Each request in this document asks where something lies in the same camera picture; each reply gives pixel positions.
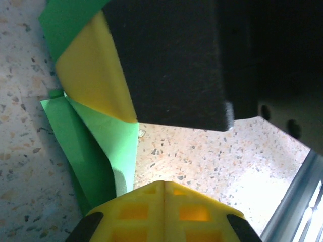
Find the green paper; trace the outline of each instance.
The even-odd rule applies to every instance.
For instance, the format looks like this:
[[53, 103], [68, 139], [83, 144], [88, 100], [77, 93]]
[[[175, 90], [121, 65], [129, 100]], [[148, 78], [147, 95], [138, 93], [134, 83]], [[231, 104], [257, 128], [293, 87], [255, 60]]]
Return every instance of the green paper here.
[[116, 197], [109, 159], [65, 97], [41, 104], [70, 163], [81, 212], [86, 215], [90, 209]]
[[109, 0], [50, 0], [39, 17], [56, 63], [77, 34]]
[[117, 196], [133, 190], [139, 123], [107, 116], [66, 97], [110, 160]]

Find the speckled floor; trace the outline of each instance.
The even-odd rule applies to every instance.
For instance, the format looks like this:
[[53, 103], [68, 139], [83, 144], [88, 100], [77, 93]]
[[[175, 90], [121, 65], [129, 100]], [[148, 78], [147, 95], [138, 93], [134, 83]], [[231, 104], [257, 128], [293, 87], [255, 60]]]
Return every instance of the speckled floor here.
[[[38, 16], [0, 0], [0, 241], [64, 241], [81, 218], [39, 100], [60, 87]], [[141, 124], [135, 188], [174, 180], [245, 213], [261, 233], [309, 149], [260, 118], [226, 133]]]

